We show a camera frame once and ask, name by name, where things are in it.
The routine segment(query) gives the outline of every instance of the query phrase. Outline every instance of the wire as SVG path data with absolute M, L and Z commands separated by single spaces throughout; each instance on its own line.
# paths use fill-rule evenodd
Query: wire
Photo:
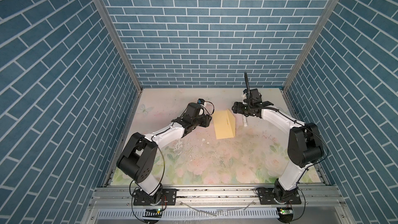
M 166 162 L 164 161 L 164 156 L 163 156 L 163 153 L 162 153 L 162 151 L 160 150 L 159 146 L 158 146 L 158 150 L 159 150 L 160 154 L 162 155 L 162 159 L 163 159 L 163 173 L 162 173 L 162 177 L 160 178 L 160 181 L 159 181 L 158 185 L 156 186 L 156 188 L 155 188 L 151 193 L 149 193 L 149 195 L 151 195 L 153 192 L 155 192 L 155 191 L 158 189 L 158 187 L 160 186 L 160 182 L 163 180 L 164 171 L 166 170 Z
M 166 199 L 166 196 L 165 196 L 165 195 L 163 195 L 163 196 L 164 196 L 164 210 L 162 210 L 162 212 L 165 211 L 165 210 L 166 210 L 166 207 L 167 207 L 167 199 Z
M 212 102 L 209 102 L 210 104 L 212 104 L 213 105 L 213 112 L 211 112 L 211 114 L 209 113 L 209 111 L 207 111 L 207 109 L 206 109 L 206 111 L 207 111 L 207 113 L 209 114 L 209 115 L 212 115 L 213 113 L 214 113 L 214 104 L 212 103 Z
M 203 211 L 203 210 L 200 210 L 200 209 L 196 209 L 196 208 L 194 208 L 194 207 L 189 206 L 188 204 L 186 204 L 186 203 L 184 203 L 184 202 L 180 202 L 180 203 L 182 203 L 183 205 L 185 205 L 185 206 L 187 206 L 188 208 L 191 208 L 191 209 L 193 209 L 193 210 L 195 210 L 195 211 L 197 211 L 197 212 L 204 213 L 204 214 L 209 214 L 209 215 L 212 215 L 212 216 L 217 217 L 217 214 L 214 214 L 214 213 L 212 213 L 212 212 L 208 212 L 208 211 Z
M 319 139 L 322 141 L 322 143 L 325 145 L 325 148 L 326 148 L 326 156 L 324 156 L 324 158 L 323 158 L 322 160 L 320 160 L 320 161 L 318 161 L 318 162 L 312 164 L 311 166 L 314 166 L 314 165 L 316 165 L 316 164 L 318 164 L 318 163 L 321 163 L 321 162 L 325 161 L 325 159 L 328 157 L 328 155 L 329 155 L 329 148 L 328 148 L 328 145 L 326 144 L 326 142 L 325 142 L 321 137 L 319 137 L 317 134 L 315 134 L 315 133 L 312 132 L 310 129 L 308 129 L 305 125 L 303 125 L 303 124 L 297 122 L 296 119 L 291 119 L 290 117 L 286 116 L 285 114 L 283 114 L 283 113 L 282 113 L 279 109 L 277 109 L 277 108 L 273 108 L 273 107 L 257 107 L 257 108 L 252 108 L 252 110 L 258 110 L 258 109 L 269 109 L 269 110 L 274 110 L 275 112 L 281 114 L 283 117 L 285 117 L 285 118 L 291 120 L 292 122 L 294 122 L 294 123 L 296 123 L 296 124 L 299 124 L 299 125 L 301 125 L 302 127 L 306 128 L 309 132 L 311 132 L 313 135 L 315 135 L 317 138 L 319 138 Z
M 131 193 L 131 184 L 132 184 L 133 182 L 134 182 L 134 180 L 131 181 L 130 186 L 129 186 L 129 192 L 130 192 L 130 195 L 131 195 L 131 211 L 132 211 L 132 214 L 134 215 L 134 217 L 137 218 L 137 220 L 139 220 L 139 221 L 144 222 L 145 224 L 147 224 L 147 223 L 144 221 L 144 219 L 140 219 L 140 218 L 138 218 L 138 217 L 135 215 L 134 210 L 133 210 L 133 208 L 132 208 L 132 198 L 133 198 L 133 196 L 132 196 L 132 193 Z
M 298 217 L 297 219 L 291 220 L 291 222 L 300 219 L 300 218 L 304 215 L 304 212 L 305 212 L 306 201 L 305 201 L 304 193 L 302 192 L 301 189 L 299 189 L 299 188 L 297 188 L 297 189 L 301 191 L 301 194 L 302 194 L 302 196 L 303 196 L 303 198 L 304 198 L 304 209 L 302 210 L 302 213 L 301 213 L 300 217 Z

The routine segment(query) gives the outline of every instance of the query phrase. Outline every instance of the back wall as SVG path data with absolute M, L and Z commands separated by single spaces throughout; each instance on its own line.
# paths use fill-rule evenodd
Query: back wall
M 144 87 L 281 87 L 327 0 L 103 0 Z

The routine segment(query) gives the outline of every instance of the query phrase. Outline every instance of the white stick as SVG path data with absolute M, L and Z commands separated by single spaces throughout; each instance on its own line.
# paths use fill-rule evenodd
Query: white stick
M 248 126 L 248 120 L 246 119 L 246 116 L 244 116 L 243 114 L 242 114 L 242 120 L 243 120 L 243 126 L 244 127 Z

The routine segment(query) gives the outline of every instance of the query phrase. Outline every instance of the brick wall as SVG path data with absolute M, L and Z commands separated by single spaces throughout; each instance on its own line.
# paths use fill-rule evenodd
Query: brick wall
M 0 223 L 75 223 L 136 89 L 92 0 L 0 0 Z
M 357 223 L 397 223 L 398 0 L 340 0 L 288 95 Z
M 144 87 L 281 87 L 327 0 L 104 0 Z

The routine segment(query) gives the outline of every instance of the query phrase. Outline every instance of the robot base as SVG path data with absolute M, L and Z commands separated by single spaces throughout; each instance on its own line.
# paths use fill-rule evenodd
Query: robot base
M 174 206 L 176 205 L 176 194 L 177 190 L 176 189 L 161 189 L 161 192 L 156 192 L 156 194 L 161 193 L 161 198 L 164 196 L 166 197 L 167 205 L 169 206 Z M 161 205 L 162 202 L 161 200 L 159 202 L 154 202 L 153 197 L 148 196 L 147 193 L 141 191 L 140 189 L 136 189 L 133 193 L 134 195 L 134 206 L 151 206 L 153 204 L 155 205 Z
M 286 191 L 286 195 L 284 198 L 277 197 L 275 194 L 275 188 L 264 188 L 259 187 L 256 188 L 256 193 L 259 196 L 261 205 L 270 205 L 270 204 L 281 204 L 286 205 L 287 202 L 290 201 L 290 204 L 301 204 L 301 199 L 299 193 L 296 189 L 291 191 Z

